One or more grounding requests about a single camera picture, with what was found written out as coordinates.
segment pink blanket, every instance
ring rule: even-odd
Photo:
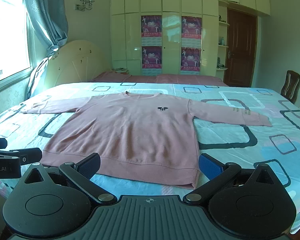
[[[157,76],[133,76],[113,72],[103,72],[91,82],[131,82],[131,83],[155,83],[155,84],[184,84],[184,85],[208,85],[227,87],[218,77],[201,75],[176,75],[160,74]]]

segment blue gripper pad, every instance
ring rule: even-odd
[[[226,166],[223,163],[206,153],[201,154],[199,157],[199,169],[210,180],[221,174],[225,168]]]

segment sweatshirt hem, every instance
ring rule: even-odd
[[[40,163],[55,167],[65,162],[77,163],[86,157],[78,154],[57,154],[45,150],[42,153]],[[101,165],[97,173],[120,179],[171,185],[190,190],[196,189],[200,174],[195,168],[175,169],[155,164],[134,164],[107,157],[101,157]]]

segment headboard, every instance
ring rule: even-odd
[[[88,82],[110,69],[99,47],[90,41],[71,41],[49,60],[44,90],[61,84]]]

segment sweatshirt sleeve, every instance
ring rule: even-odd
[[[27,105],[20,112],[23,114],[59,114],[66,112],[76,112],[89,102],[91,97],[47,100],[45,102]]]
[[[267,116],[237,107],[219,106],[190,99],[188,109],[192,116],[210,122],[272,126]]]

